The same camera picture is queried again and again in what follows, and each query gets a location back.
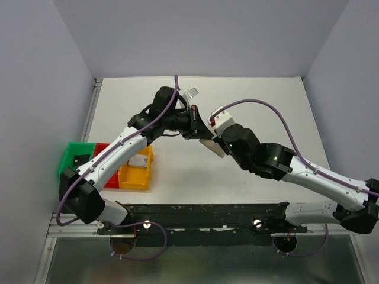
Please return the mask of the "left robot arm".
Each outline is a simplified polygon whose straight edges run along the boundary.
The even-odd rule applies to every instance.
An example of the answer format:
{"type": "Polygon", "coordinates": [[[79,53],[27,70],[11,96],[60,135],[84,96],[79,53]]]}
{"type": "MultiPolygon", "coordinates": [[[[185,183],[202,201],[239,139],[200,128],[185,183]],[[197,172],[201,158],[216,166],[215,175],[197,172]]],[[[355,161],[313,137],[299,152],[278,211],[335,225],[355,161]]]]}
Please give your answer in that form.
{"type": "Polygon", "coordinates": [[[161,87],[153,102],[132,116],[127,127],[100,154],[75,170],[65,168],[60,174],[57,213],[67,208],[85,224],[102,221],[111,223],[119,234],[128,232],[131,228],[128,210],[100,195],[110,177],[131,157],[163,136],[166,130],[179,131],[186,140],[211,140],[214,137],[195,105],[175,107],[183,100],[177,88],[161,87]]]}

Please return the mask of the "beige card holder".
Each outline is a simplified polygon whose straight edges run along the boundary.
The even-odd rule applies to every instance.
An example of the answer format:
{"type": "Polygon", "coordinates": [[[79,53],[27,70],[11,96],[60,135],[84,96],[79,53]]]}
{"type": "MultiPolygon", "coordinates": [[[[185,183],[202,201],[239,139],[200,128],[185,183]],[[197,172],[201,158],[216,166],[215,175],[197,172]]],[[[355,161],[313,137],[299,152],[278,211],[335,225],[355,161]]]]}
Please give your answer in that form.
{"type": "Polygon", "coordinates": [[[221,158],[223,158],[226,155],[222,147],[213,140],[200,139],[199,142],[221,158]]]}

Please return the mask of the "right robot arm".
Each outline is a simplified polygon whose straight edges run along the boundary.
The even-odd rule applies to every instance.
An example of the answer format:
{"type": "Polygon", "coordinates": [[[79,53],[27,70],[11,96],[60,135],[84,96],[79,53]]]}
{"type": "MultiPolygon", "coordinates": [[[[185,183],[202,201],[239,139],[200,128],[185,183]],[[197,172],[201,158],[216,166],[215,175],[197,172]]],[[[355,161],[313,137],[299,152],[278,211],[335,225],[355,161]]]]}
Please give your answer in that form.
{"type": "Polygon", "coordinates": [[[277,143],[260,143],[252,130],[239,124],[227,127],[221,139],[242,170],[261,178],[292,183],[326,199],[290,203],[272,217],[280,232],[305,224],[339,224],[358,234],[369,234],[378,221],[378,183],[355,180],[302,159],[277,143]]]}

